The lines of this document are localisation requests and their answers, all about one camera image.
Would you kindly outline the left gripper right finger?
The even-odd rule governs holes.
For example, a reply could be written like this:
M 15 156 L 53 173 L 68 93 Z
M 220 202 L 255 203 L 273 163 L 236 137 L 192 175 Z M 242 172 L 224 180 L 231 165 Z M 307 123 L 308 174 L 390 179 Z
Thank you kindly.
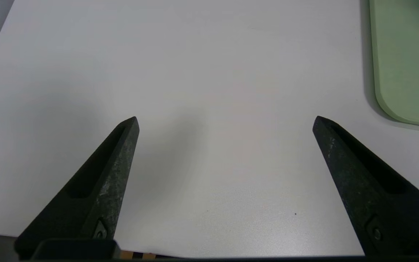
M 312 131 L 364 254 L 419 256 L 419 189 L 334 121 Z

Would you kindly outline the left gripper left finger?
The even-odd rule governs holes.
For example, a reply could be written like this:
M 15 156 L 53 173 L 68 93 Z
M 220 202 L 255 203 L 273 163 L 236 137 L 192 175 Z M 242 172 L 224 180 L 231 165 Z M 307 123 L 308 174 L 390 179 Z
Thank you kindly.
M 20 260 L 113 260 L 114 240 L 139 136 L 131 117 L 118 124 L 17 237 Z

